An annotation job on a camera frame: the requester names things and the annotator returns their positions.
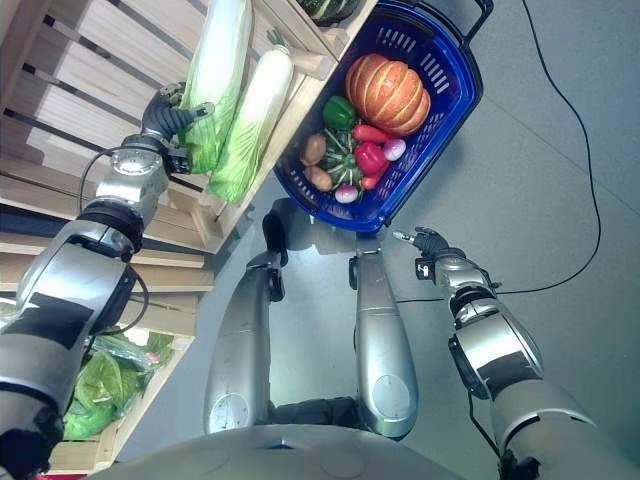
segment shopping basket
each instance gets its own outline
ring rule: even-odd
[[[482,79],[469,42],[490,15],[493,2],[475,1],[482,15],[466,35],[422,1],[378,2],[276,164],[278,179],[303,209],[331,225],[357,232],[377,232],[391,223],[482,96]],[[376,188],[362,201],[344,205],[305,178],[300,151],[307,137],[322,131],[322,107],[328,98],[344,95],[351,64],[369,53],[401,60],[418,72],[431,95],[431,111],[421,129],[405,138],[404,156],[389,166]]]

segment black cable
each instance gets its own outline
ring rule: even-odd
[[[87,181],[87,175],[89,174],[89,170],[91,170],[91,167],[93,167],[93,165],[100,159],[100,157],[104,156],[104,155],[111,155],[114,152],[118,152],[120,150],[131,150],[131,149],[135,149],[135,150],[145,150],[147,152],[154,152],[157,153],[157,150],[154,150],[152,148],[145,148],[145,147],[134,147],[131,145],[121,145],[119,147],[111,147],[111,148],[105,148],[104,150],[101,150],[100,152],[96,153],[93,158],[91,160],[89,160],[89,163],[87,164],[86,167],[84,167],[84,171],[82,172],[82,175],[80,176],[80,189],[78,191],[78,215],[80,215],[82,213],[82,195],[84,193],[84,184]]]
[[[444,298],[418,298],[415,300],[396,300],[396,303],[442,302]]]
[[[482,435],[484,439],[487,441],[487,443],[489,444],[489,447],[491,447],[491,450],[493,450],[493,453],[495,453],[496,456],[500,458],[500,451],[498,450],[496,443],[493,441],[493,439],[489,436],[487,431],[483,428],[482,425],[480,425],[480,422],[478,422],[476,420],[476,417],[473,415],[473,397],[471,396],[471,392],[468,390],[467,390],[467,398],[469,399],[469,418],[471,419],[471,423],[473,423],[473,425],[480,432],[480,435]]]
[[[93,343],[95,341],[96,341],[96,336],[91,335],[91,338],[89,339],[89,343],[87,343],[87,347],[84,349],[84,354],[82,355],[82,362],[80,362],[80,365],[84,365],[87,362],[87,359],[89,358],[89,353],[91,353],[91,348],[93,348]]]
[[[576,120],[578,120],[578,123],[580,124],[580,129],[582,130],[582,134],[584,135],[584,143],[585,143],[585,146],[587,148],[587,165],[589,167],[588,168],[588,171],[589,171],[589,190],[590,190],[590,193],[591,193],[591,200],[592,200],[592,203],[593,203],[593,211],[594,211],[594,213],[596,215],[596,223],[597,223],[598,234],[597,234],[597,238],[596,238],[596,244],[595,244],[595,246],[593,248],[593,251],[591,252],[591,255],[589,256],[587,261],[584,263],[584,265],[582,265],[572,275],[570,275],[570,276],[568,276],[568,277],[566,277],[566,278],[564,278],[562,280],[558,280],[557,282],[551,283],[549,285],[545,285],[543,287],[497,291],[496,293],[498,295],[514,295],[514,294],[519,294],[519,293],[542,292],[544,290],[550,290],[552,288],[555,288],[555,287],[563,285],[563,284],[565,284],[567,282],[570,282],[571,280],[576,278],[578,275],[580,275],[582,272],[584,272],[587,269],[587,267],[591,264],[591,262],[593,261],[593,259],[596,256],[596,254],[598,253],[598,250],[600,249],[600,242],[602,240],[602,219],[600,217],[600,209],[598,207],[598,201],[596,199],[596,192],[595,192],[595,188],[594,188],[594,184],[593,184],[593,168],[592,168],[592,164],[591,164],[591,143],[589,142],[589,133],[587,132],[587,127],[585,126],[584,122],[582,121],[582,117],[580,116],[578,111],[575,109],[573,104],[564,95],[564,93],[562,93],[560,88],[556,85],[556,82],[551,77],[551,74],[549,73],[549,69],[547,67],[547,63],[546,63],[546,61],[544,59],[544,55],[542,54],[542,49],[540,48],[540,42],[538,40],[538,34],[536,32],[536,28],[535,28],[535,25],[533,23],[533,19],[531,18],[531,12],[529,11],[529,6],[527,5],[527,1],[526,0],[522,0],[522,4],[524,5],[524,9],[525,9],[525,12],[527,14],[527,19],[529,20],[529,26],[531,27],[531,33],[533,34],[533,41],[534,41],[535,46],[536,46],[536,51],[538,52],[538,58],[540,60],[541,66],[542,66],[542,70],[544,71],[544,74],[547,77],[547,80],[551,84],[551,87],[555,90],[555,92],[558,94],[558,96],[564,101],[564,103],[566,103],[567,106],[571,109],[571,112],[575,116]],[[430,298],[430,299],[417,299],[417,300],[402,300],[402,301],[397,302],[397,303],[435,302],[435,301],[438,301],[438,300],[442,300],[442,299]]]
[[[149,307],[149,290],[147,289],[147,285],[144,283],[144,280],[142,280],[142,277],[138,272],[136,272],[136,279],[138,280],[138,283],[142,288],[142,293],[144,298],[140,313],[138,313],[138,316],[126,327],[118,328],[116,330],[107,330],[106,332],[102,332],[99,335],[118,335],[120,333],[124,333],[127,330],[135,327],[140,322],[140,320],[142,320],[142,317],[144,317],[144,314],[147,312],[147,308]]]

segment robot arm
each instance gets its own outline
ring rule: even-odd
[[[0,331],[0,467],[28,478],[48,467],[62,440],[85,340],[113,326],[137,274],[129,265],[168,174],[189,173],[186,149],[169,142],[211,106],[175,108],[183,85],[161,89],[140,134],[111,149],[96,198],[36,258],[17,290],[19,318]]]
[[[640,478],[566,391],[544,379],[533,338],[497,299],[489,274],[433,230],[394,232],[422,253],[416,275],[443,292],[449,350],[465,387],[490,399],[502,479]]]

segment green squash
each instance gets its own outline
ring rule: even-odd
[[[325,128],[327,137],[327,152],[319,164],[331,176],[333,189],[340,185],[353,185],[360,189],[362,171],[353,154],[358,142],[351,132]]]
[[[297,0],[300,6],[320,26],[328,26],[351,15],[360,0]]]

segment red onion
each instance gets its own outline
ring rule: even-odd
[[[384,148],[382,152],[384,153],[384,158],[389,160],[390,162],[395,162],[407,149],[407,144],[401,138],[392,138],[388,140],[387,143],[384,144]]]
[[[352,203],[358,198],[358,189],[349,184],[340,185],[335,196],[339,203]]]

